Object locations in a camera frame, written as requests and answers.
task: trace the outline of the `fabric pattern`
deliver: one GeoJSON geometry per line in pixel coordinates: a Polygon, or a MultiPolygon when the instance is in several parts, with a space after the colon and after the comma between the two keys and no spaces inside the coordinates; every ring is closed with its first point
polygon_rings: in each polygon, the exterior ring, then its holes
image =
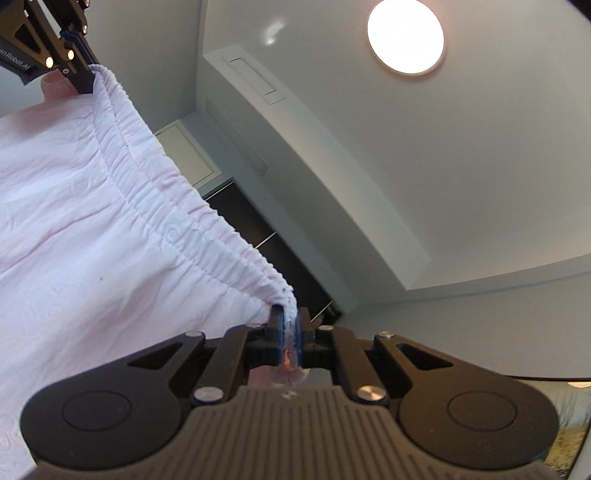
{"type": "Polygon", "coordinates": [[[34,466],[38,390],[186,330],[264,323],[291,287],[201,199],[113,74],[0,119],[0,478],[34,466]]]}

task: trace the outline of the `white cabinet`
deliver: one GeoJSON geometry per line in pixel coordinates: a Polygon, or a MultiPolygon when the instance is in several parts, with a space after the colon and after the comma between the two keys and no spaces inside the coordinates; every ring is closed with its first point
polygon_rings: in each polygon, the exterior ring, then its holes
{"type": "Polygon", "coordinates": [[[196,189],[218,177],[221,172],[181,122],[176,121],[156,132],[156,138],[172,158],[181,174],[196,189]]]}

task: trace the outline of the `air vent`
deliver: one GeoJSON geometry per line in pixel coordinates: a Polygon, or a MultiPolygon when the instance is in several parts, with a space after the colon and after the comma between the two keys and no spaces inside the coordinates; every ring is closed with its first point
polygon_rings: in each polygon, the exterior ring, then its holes
{"type": "Polygon", "coordinates": [[[224,60],[232,67],[234,72],[244,80],[256,93],[265,99],[269,105],[273,105],[285,99],[285,95],[279,92],[261,72],[254,68],[244,57],[224,57],[224,60]]]}

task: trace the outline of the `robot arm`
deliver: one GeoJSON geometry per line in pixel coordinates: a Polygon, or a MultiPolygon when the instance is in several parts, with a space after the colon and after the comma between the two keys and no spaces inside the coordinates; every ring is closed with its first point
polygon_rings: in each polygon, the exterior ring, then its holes
{"type": "Polygon", "coordinates": [[[98,63],[85,39],[88,0],[44,0],[60,27],[54,33],[37,0],[0,0],[0,66],[24,85],[59,69],[79,93],[91,93],[98,63]]]}
{"type": "Polygon", "coordinates": [[[535,389],[381,332],[298,321],[299,362],[326,388],[252,388],[278,365],[282,310],[221,339],[187,332],[51,385],[21,430],[28,480],[556,479],[558,429],[535,389]]]}

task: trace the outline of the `painting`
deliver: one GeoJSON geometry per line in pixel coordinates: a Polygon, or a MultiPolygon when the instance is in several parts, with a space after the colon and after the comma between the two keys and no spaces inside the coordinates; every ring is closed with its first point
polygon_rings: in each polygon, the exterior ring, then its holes
{"type": "Polygon", "coordinates": [[[591,422],[591,381],[518,379],[541,391],[554,404],[560,427],[545,460],[560,478],[570,471],[583,447],[591,422]]]}

